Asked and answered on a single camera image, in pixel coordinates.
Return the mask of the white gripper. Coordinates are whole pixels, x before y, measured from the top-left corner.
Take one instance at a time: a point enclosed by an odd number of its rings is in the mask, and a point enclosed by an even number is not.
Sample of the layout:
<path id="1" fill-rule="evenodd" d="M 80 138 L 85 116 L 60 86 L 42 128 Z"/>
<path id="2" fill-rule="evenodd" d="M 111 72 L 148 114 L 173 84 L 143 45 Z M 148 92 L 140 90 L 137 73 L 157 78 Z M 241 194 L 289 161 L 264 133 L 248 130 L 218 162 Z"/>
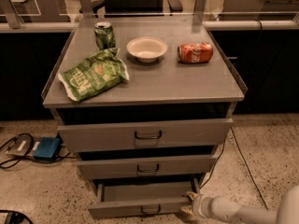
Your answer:
<path id="1" fill-rule="evenodd" d="M 182 217 L 185 221 L 194 221 L 194 216 L 210 218 L 210 197 L 192 191 L 187 191 L 186 195 L 192 200 L 192 207 L 190 205 L 181 207 Z"/>

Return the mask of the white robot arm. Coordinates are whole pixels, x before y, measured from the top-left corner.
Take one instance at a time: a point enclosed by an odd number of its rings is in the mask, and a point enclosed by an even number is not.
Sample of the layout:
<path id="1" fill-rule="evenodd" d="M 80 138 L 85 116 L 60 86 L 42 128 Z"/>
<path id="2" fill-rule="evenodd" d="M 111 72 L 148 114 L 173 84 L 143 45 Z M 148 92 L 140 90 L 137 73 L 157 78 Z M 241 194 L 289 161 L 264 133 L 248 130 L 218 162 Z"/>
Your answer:
<path id="1" fill-rule="evenodd" d="M 207 197 L 189 191 L 192 204 L 181 210 L 193 217 L 214 219 L 228 224 L 299 224 L 299 186 L 289 189 L 278 210 L 265 210 L 242 205 L 227 198 Z"/>

